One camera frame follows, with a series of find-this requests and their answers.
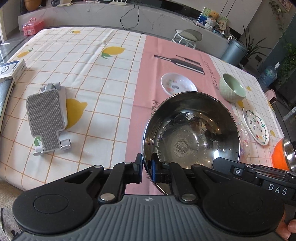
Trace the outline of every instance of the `teddy bear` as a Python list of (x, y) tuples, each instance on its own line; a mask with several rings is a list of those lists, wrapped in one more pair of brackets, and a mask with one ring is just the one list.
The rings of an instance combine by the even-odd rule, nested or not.
[(209, 18), (211, 18), (213, 21), (217, 21), (217, 19), (220, 17), (219, 13), (217, 13), (214, 10), (211, 10), (210, 13), (207, 16)]
[(216, 11), (212, 10), (210, 13), (207, 15), (207, 20), (205, 24), (205, 28), (213, 31), (214, 27), (217, 25), (217, 19), (220, 17), (219, 13)]

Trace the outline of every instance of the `person's hand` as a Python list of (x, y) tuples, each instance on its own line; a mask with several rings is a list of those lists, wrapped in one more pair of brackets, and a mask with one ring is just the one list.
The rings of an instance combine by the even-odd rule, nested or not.
[(284, 221), (285, 218), (286, 218), (286, 212), (284, 212), (284, 215), (276, 229), (276, 232), (278, 235), (280, 235), (282, 238), (288, 241), (287, 239), (290, 237), (291, 233), (296, 233), (296, 219), (291, 220), (289, 224), (286, 225)]

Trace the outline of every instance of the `orange bowl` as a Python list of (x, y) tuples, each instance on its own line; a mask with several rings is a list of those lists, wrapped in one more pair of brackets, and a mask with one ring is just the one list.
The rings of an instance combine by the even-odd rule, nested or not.
[(274, 168), (289, 171), (289, 167), (284, 156), (283, 139), (281, 139), (274, 147), (274, 152), (271, 156), (272, 165)]

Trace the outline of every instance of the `tablecloth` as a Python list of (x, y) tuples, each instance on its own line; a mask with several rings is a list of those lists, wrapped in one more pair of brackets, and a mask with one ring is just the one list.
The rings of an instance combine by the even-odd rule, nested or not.
[[(200, 62), (205, 75), (176, 66), (154, 55), (176, 55)], [(44, 29), (11, 59), (25, 59), (27, 69), (10, 97), (0, 139), (0, 177), (28, 190), (95, 164), (112, 168), (134, 161), (151, 113), (168, 96), (160, 78), (166, 72), (188, 77), (198, 91), (219, 99), (242, 119), (242, 104), (230, 104), (219, 94), (220, 75), (230, 73), (247, 89), (244, 106), (256, 109), (271, 131), (267, 146), (250, 136), (246, 162), (272, 166), (271, 154), (283, 137), (276, 117), (257, 80), (250, 74), (203, 52), (167, 40), (131, 31), (64, 27)], [(33, 156), (38, 138), (30, 133), (25, 100), (42, 85), (60, 82), (66, 87), (69, 125), (61, 138), (72, 148)], [(156, 193), (143, 173), (141, 186), (130, 193)]]

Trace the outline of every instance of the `stainless steel bowl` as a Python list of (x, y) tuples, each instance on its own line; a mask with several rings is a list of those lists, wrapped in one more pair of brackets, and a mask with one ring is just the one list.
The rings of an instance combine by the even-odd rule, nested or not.
[(284, 157), (286, 159), (287, 165), (291, 171), (296, 172), (296, 154), (294, 147), (289, 138), (284, 137), (282, 140)]
[[(239, 132), (226, 107), (210, 95), (182, 92), (166, 99), (145, 128), (142, 154), (150, 176), (148, 160), (157, 153), (160, 161), (173, 161), (182, 168), (193, 164), (212, 167), (217, 157), (239, 159)], [(155, 183), (169, 194), (168, 185)]]

